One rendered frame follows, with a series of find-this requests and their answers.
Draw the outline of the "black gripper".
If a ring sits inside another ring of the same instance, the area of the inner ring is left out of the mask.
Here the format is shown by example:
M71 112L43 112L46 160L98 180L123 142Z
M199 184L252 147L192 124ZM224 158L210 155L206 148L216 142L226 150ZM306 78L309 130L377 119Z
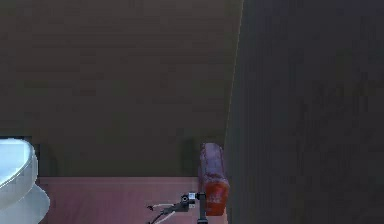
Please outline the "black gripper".
M163 222L170 219L175 214L175 212L188 212L189 205L190 205L190 199L187 195L182 195L181 200L176 204L160 203L160 204L148 205L146 208L148 208L151 211L154 211L154 209L157 207L168 207L168 208L165 208L159 215L157 215L151 221L148 221L147 224L162 224Z

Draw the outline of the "white toilet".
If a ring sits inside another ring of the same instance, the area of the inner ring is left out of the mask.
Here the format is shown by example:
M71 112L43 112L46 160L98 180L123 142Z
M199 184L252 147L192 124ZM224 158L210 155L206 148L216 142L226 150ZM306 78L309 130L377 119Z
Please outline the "white toilet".
M0 139L0 224L39 224L50 199L37 184L38 160L22 139Z

